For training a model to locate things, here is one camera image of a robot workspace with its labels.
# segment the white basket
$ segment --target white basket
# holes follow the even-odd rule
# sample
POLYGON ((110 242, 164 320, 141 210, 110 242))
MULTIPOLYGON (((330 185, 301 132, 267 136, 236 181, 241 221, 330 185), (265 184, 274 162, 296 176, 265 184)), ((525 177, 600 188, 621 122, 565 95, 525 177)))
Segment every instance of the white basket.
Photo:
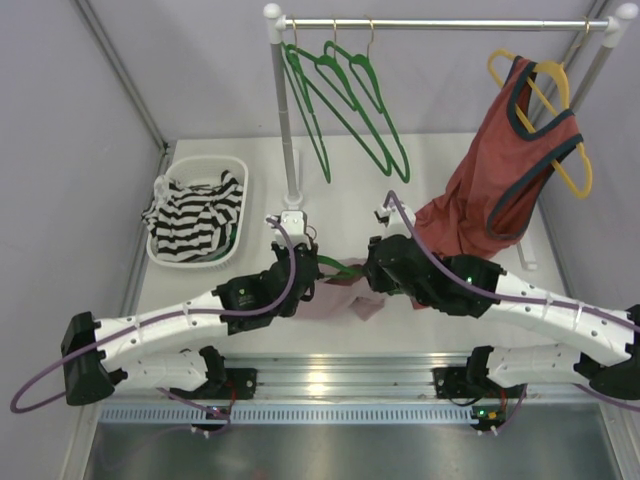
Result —
POLYGON ((236 157, 226 155, 198 155, 186 157, 169 167, 165 174, 167 178, 176 180, 183 185, 216 185, 220 183, 222 172, 229 170, 235 179, 242 184, 242 206, 238 217, 238 229, 236 238, 231 246, 231 250, 222 258, 211 262, 179 263, 160 260, 156 256, 155 245, 151 235, 147 237, 147 255, 152 262, 163 267, 179 268, 181 270, 222 270, 226 268, 231 257, 236 253, 240 244, 240 234, 242 233, 242 223, 244 220, 244 209, 247 206, 247 190, 249 190, 249 171, 247 165, 236 157))

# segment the clothes hanger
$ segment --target clothes hanger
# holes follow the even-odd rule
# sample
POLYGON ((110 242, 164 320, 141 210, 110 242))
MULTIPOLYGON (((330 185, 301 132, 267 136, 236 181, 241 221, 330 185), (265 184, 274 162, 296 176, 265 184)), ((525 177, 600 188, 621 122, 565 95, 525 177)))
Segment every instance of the clothes hanger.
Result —
POLYGON ((393 120, 391 119, 391 116, 389 115, 389 112, 388 112, 388 110, 387 110, 387 108, 386 108, 386 106, 384 104, 384 100, 382 99, 382 93, 381 93, 380 86, 379 86, 379 83, 378 83, 378 77, 376 76, 376 72, 375 72, 375 70, 374 70, 374 68, 371 65, 371 62, 369 60, 369 52, 370 52, 370 49, 371 49, 371 44, 373 43, 373 40, 374 40, 374 26, 373 26, 373 21, 370 18, 369 18, 369 22, 371 24, 371 40, 367 44, 367 56, 366 57, 364 55, 360 54, 360 53, 358 53, 356 55, 349 54, 346 50, 344 50, 342 47, 340 47, 335 42, 335 36, 334 36, 334 42, 330 42, 329 41, 329 42, 326 42, 324 44, 324 53, 325 53, 325 55, 327 55, 329 49, 332 49, 333 50, 334 59, 335 59, 336 53, 338 53, 341 57, 345 58, 349 62, 349 70, 351 71, 351 73, 353 74, 353 76, 355 77, 357 82, 360 84, 360 87, 365 92, 366 96, 369 98, 369 101, 374 106, 376 112, 384 117, 385 122, 387 124, 387 127, 389 128, 389 131, 391 132, 393 140, 394 140, 394 142, 396 144, 396 147, 398 148, 398 151, 400 152, 400 155, 402 156, 404 171, 400 170, 400 168, 398 167, 397 163, 393 159, 393 156, 389 152, 386 144, 383 142, 382 138, 378 134, 378 132, 375 129, 375 127, 371 124, 369 118, 367 117, 366 113, 364 112, 364 109, 362 109, 362 105, 358 102, 358 105, 360 107, 360 112, 359 113, 360 113, 362 119, 364 120, 365 124, 367 125, 367 127, 369 128, 371 133, 373 134, 374 138, 378 142, 378 145, 380 146, 380 148, 384 152, 385 157, 388 158, 388 161, 391 163, 391 166, 398 173, 398 176, 400 177, 400 179, 403 182, 408 183, 410 178, 411 178, 411 167, 409 165, 409 159, 407 157, 407 153, 406 153, 406 151, 404 149, 404 146, 400 142, 400 135, 398 134, 398 131, 396 130, 395 125, 393 124, 393 120), (371 93, 369 88, 365 85, 365 82, 362 80, 362 78, 358 74, 355 66, 361 67, 362 70, 367 75, 367 78, 369 79, 371 87, 373 88, 373 94, 371 93))
MULTIPOLYGON (((336 45, 335 40, 336 40, 336 24, 334 23, 334 42, 327 42, 327 43, 329 43, 331 45, 336 45)), ((328 52, 329 47, 327 47, 325 45, 324 53, 320 57, 316 57, 315 55, 313 55, 313 54, 311 54, 311 53, 299 48, 297 46, 297 44, 296 45, 285 45, 283 43, 282 45, 283 45, 283 49, 284 49, 285 59, 287 60, 287 62, 289 63, 289 65, 290 65, 290 67, 292 69, 292 71, 294 72, 293 76, 296 79, 296 83, 298 84, 298 88, 300 90, 301 96, 304 99, 304 103, 306 105, 307 111, 309 113, 311 113, 312 110, 313 110, 311 98, 310 98, 310 95, 309 95, 309 89, 310 89, 329 108, 329 110, 336 116, 336 118, 338 118, 338 120, 344 125, 344 127, 349 131, 349 133, 356 139, 356 141, 358 141, 360 146, 365 150, 365 152, 369 155, 369 157, 371 157, 373 159, 374 163, 378 166, 380 171, 382 171, 382 173, 385 176, 391 176, 392 169, 393 169, 398 173, 398 175, 400 176, 402 181, 407 183, 409 181, 409 179, 410 179, 410 170, 409 170, 408 159, 406 157, 406 153, 404 151, 404 148, 402 148, 402 145, 399 145, 399 147, 400 147, 399 149, 400 149, 400 151, 401 151, 401 153, 403 155, 403 160, 404 160, 404 164, 405 164, 404 171, 401 171, 400 168, 398 167, 398 165, 396 164, 395 160, 393 159, 393 156, 391 155, 391 153, 389 152, 388 148, 386 147, 385 143, 383 142, 382 138, 380 137, 380 134, 376 130, 375 126, 373 125, 373 123, 371 122, 369 117, 367 116, 367 114, 366 114, 364 108, 362 107, 360 101, 358 100, 356 94, 353 92, 353 89, 351 88, 350 82, 349 82, 344 70, 338 64, 338 61, 337 61, 337 58, 336 58, 336 50, 334 49, 333 56, 328 55, 327 52, 328 52), (302 64, 300 62, 300 58, 304 58, 306 60, 309 60, 314 65, 314 68, 315 68, 316 72, 318 73, 318 75, 330 86, 330 88, 334 92, 336 92, 336 94, 344 101, 344 103, 347 105, 347 107, 349 107, 349 109, 351 111, 356 112, 356 113, 358 113, 360 115, 360 117, 365 122, 367 128, 371 132, 372 136, 374 137, 376 143, 378 144, 378 146, 382 150, 383 155, 385 157, 385 161, 384 162, 378 159, 376 154, 365 143, 365 141, 356 132, 356 130, 348 123, 348 121, 331 104, 329 99, 325 95, 322 94, 320 89, 318 87, 316 87, 316 85, 314 85, 313 82, 311 82, 309 80, 309 78, 304 73, 304 70, 302 68, 302 64), (338 81, 339 81, 338 85, 336 85, 334 83, 334 81, 325 74, 325 72, 323 71, 322 67, 329 68, 336 75, 336 77, 338 78, 338 81)), ((364 85, 363 85, 363 89, 365 90, 367 96, 369 96, 369 98, 372 99, 370 93, 368 92, 366 87, 364 87, 364 85)), ((376 111, 379 112, 380 109, 378 107, 379 107, 379 105, 376 106, 376 111)), ((316 130, 319 131, 319 127, 317 126, 317 122, 315 120, 315 114, 312 114, 312 116, 314 117, 314 124, 316 125, 316 130)), ((393 126, 393 122, 391 122, 391 119, 388 116, 388 113, 386 113, 385 119, 388 119, 387 120, 387 124, 390 123, 391 126, 393 126)), ((307 128, 307 132, 309 133, 310 136, 312 135, 312 132, 310 131, 310 128, 307 128)), ((396 143, 399 144, 399 136, 398 136, 397 132, 395 131, 395 128, 393 128, 392 134, 393 134, 394 140, 396 140, 396 143)), ((328 172, 328 161, 324 162, 321 159, 321 166, 323 166, 323 170, 325 171, 325 178, 327 178, 327 176, 328 176, 327 175, 327 172, 328 172)))
MULTIPOLYGON (((502 88, 504 86, 504 81, 500 78, 495 68, 493 67, 493 61, 499 56, 505 57, 513 62, 516 59, 516 55, 509 52, 508 50, 501 48, 496 50, 489 56, 489 60, 487 62, 487 68, 489 70, 489 74, 493 77, 494 81, 498 84, 498 86, 502 88)), ((536 64, 533 71, 536 73, 544 73, 551 77, 551 79, 555 82, 556 87, 558 89, 558 94, 560 96, 560 102, 562 104, 562 108, 565 110, 568 109, 569 102, 570 102, 569 79, 567 78, 567 74, 565 73, 562 65, 555 62, 551 62, 551 61, 544 61, 536 64)), ((553 107, 553 105, 551 105, 551 102, 549 102, 547 97, 544 96, 544 93, 542 93, 542 91, 535 84, 535 82, 531 78, 527 78, 527 83, 531 87, 531 90, 538 96, 540 101, 542 101, 543 105, 547 108, 547 110, 549 110, 552 115, 557 116, 558 112, 553 107)), ((518 105, 516 105, 516 115, 518 116, 522 124, 525 126, 527 131, 529 131, 530 133, 533 133, 536 131, 534 126, 531 124, 527 116, 524 114, 524 112, 520 109, 518 105)), ((578 189, 578 187, 573 182, 573 180, 571 179, 567 171, 564 169, 562 165, 560 165, 560 162, 554 159, 551 162, 551 165, 560 174, 560 176, 562 177, 564 182, 567 184, 571 192, 579 199, 584 199, 589 196, 589 193, 591 193, 591 187, 593 185, 593 169, 591 168, 591 161, 589 160, 589 157, 587 157, 587 153, 584 148, 584 143, 580 142, 578 145, 576 145, 576 149, 580 154, 580 158, 582 159, 582 164, 584 166, 584 171, 585 171, 585 185, 582 190, 578 189)))
MULTIPOLYGON (((371 150, 371 148, 366 144, 366 142, 358 134, 358 132, 355 130, 355 128, 353 128, 349 124, 349 122, 342 116, 342 114, 338 111, 338 109, 333 106, 333 104, 320 91, 320 89, 313 82, 311 82, 311 80, 309 80, 309 78, 304 73, 304 69, 302 68, 302 63, 300 62, 300 57, 306 58, 307 60, 311 61, 315 65, 316 70, 318 71, 319 75, 321 77, 323 77, 323 78, 325 78, 326 75, 324 74, 324 72, 322 72, 322 70, 320 69, 320 66, 322 66, 322 65, 328 66, 330 69, 332 69, 332 70, 334 70, 336 72, 336 75, 341 80, 341 83, 346 81, 346 86, 348 86, 348 81, 346 80, 346 76, 344 75, 344 72, 342 71, 341 67, 339 65, 337 65, 336 60, 334 60, 332 57, 330 57, 328 55, 322 55, 321 57, 316 57, 315 55, 313 55, 313 54, 311 54, 311 53, 309 53, 309 52, 307 52, 307 51, 305 51, 305 50, 303 50, 301 48, 296 48, 295 45, 284 45, 283 44, 283 48, 284 48, 284 52, 285 52, 285 58, 286 58, 287 62, 289 63, 289 65, 291 67, 291 70, 294 72, 294 77, 296 79, 298 79, 298 81, 297 81, 298 85, 301 86, 300 90, 302 91, 301 93, 302 93, 302 96, 303 96, 303 98, 305 100, 305 105, 307 106, 307 109, 309 109, 309 108, 313 109, 311 98, 310 98, 310 95, 309 95, 309 90, 311 90, 315 94, 315 96, 318 97, 320 99, 320 101, 322 101, 322 103, 324 103, 327 106, 327 108, 331 111, 331 113, 333 113, 333 115, 340 121, 340 123, 342 123, 342 125, 356 139, 356 141, 365 150, 365 152, 367 152, 367 154, 373 159, 374 163, 378 166, 380 171, 385 176, 390 177, 391 173, 392 173, 392 168, 391 168, 391 165, 388 162, 388 159, 385 158, 385 160, 387 160, 387 161, 384 162, 384 163, 381 162, 378 159, 378 157, 376 156, 376 154, 371 150)), ((345 103, 347 104, 347 106, 349 106, 353 111, 357 111, 357 105, 355 104, 355 102, 351 101, 352 98, 353 98, 352 94, 349 94, 347 97, 345 97, 344 94, 340 91, 340 89, 335 87, 332 83, 330 83, 330 85, 336 91, 336 93, 338 93, 338 95, 341 98, 343 98, 343 100, 345 100, 345 103)), ((325 169, 325 167, 323 167, 323 170, 325 171, 325 178, 327 178, 328 162, 326 163, 326 169, 325 169)))
MULTIPOLYGON (((298 29, 297 29, 295 20, 293 20, 293 17, 292 17, 292 21, 293 21, 293 36, 295 39, 295 48, 297 49, 298 48, 298 29)), ((297 63, 298 59, 297 57, 295 57, 293 59, 288 60, 288 62, 289 62, 289 65, 292 65, 292 63, 293 64, 297 63)), ((316 117, 315 111, 313 109, 313 103, 311 102, 309 91, 307 90, 307 85, 304 81, 300 79, 299 75, 296 74, 295 68, 292 67, 291 68, 292 72, 289 72, 289 68, 287 68, 287 62, 282 62, 282 63, 283 63, 284 73, 287 76, 287 80, 289 81, 289 86, 291 87, 291 91, 293 92, 293 97, 296 101, 296 104, 298 105, 298 110, 300 111, 300 115, 302 116, 304 127, 307 130, 307 134, 309 135, 309 138, 311 139, 311 145, 313 146, 313 149, 316 152, 316 157, 320 162, 320 168, 322 170, 322 173, 324 174, 324 178, 327 181, 327 183, 331 183, 331 167, 329 166, 329 156, 327 155, 327 149, 324 145, 324 140, 322 138, 322 130, 320 129, 318 118, 316 117), (297 90, 300 91, 300 96, 298 96, 296 85, 298 87, 297 90), (311 115, 311 119, 313 120, 313 125, 316 131, 316 135, 318 137, 317 142, 316 142, 316 135, 314 135, 313 132, 311 131, 311 126, 309 125, 309 120, 307 119, 305 108, 303 108, 302 106, 303 103, 300 101, 300 97, 302 97, 307 113, 311 115)))

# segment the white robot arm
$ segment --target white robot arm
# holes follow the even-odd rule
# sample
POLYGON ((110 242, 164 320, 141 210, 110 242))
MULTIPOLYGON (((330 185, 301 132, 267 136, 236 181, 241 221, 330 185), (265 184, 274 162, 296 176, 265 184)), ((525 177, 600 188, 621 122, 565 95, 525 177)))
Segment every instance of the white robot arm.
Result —
MULTIPOLYGON (((465 391, 484 396, 526 383, 574 383, 640 399, 640 342, 632 323, 640 318, 637 309, 597 309, 530 285, 479 257, 435 257, 421 245, 412 212, 395 195, 376 216, 385 233, 370 239, 363 267, 374 291, 400 290, 449 315, 517 325, 558 342, 477 347, 464 379, 450 380, 456 388, 462 381, 465 391)), ((63 355, 94 342, 100 346, 65 365, 67 403, 83 405, 131 389, 193 391, 207 383, 221 385, 224 365, 212 347, 216 339, 293 315, 299 301, 313 297, 314 282, 321 277, 317 245, 305 234, 305 214, 283 212, 272 223, 278 228, 273 244, 278 261, 268 271, 141 315, 100 320, 89 312, 76 315, 62 343, 63 355)), ((444 378, 446 391, 450 385, 444 378)))

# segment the striped shirt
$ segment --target striped shirt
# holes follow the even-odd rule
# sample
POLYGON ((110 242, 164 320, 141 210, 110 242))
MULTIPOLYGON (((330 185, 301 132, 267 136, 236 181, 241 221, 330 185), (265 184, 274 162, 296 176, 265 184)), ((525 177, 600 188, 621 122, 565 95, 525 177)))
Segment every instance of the striped shirt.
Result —
POLYGON ((225 170, 220 185, 180 185, 160 176, 142 220, 156 256, 168 262, 193 262, 224 252, 237 227, 242 185, 225 170))

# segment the gray wall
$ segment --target gray wall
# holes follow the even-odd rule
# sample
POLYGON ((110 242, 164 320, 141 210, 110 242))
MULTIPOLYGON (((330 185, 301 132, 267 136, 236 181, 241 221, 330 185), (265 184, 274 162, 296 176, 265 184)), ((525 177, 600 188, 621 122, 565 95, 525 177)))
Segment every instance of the gray wall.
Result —
MULTIPOLYGON (((170 139, 276 135, 273 74, 262 8, 268 0, 92 0, 158 126, 170 139)), ((298 17, 580 18, 589 0, 281 0, 298 17)), ((300 31, 299 45, 319 52, 329 31, 300 31)), ((477 129, 497 87, 486 59, 507 47, 556 58, 565 33, 378 32, 371 50, 400 131, 477 129)), ((291 32, 287 41, 293 42, 291 32)), ((338 30, 338 42, 364 52, 368 31, 338 30)), ((321 109, 325 133, 345 130, 321 109)), ((294 117, 295 134, 303 125, 294 117)))
MULTIPOLYGON (((543 195, 570 290, 585 301, 612 308, 640 303, 639 45, 636 23, 612 52, 577 113, 594 169, 591 195, 577 200, 558 176, 543 195)), ((597 42, 588 46, 575 77, 585 70, 597 47, 597 42)), ((565 163, 582 185, 579 156, 574 153, 565 163)))
POLYGON ((53 479, 78 410, 9 401, 73 314, 118 313, 158 152, 68 0, 0 2, 0 64, 0 477, 53 479))

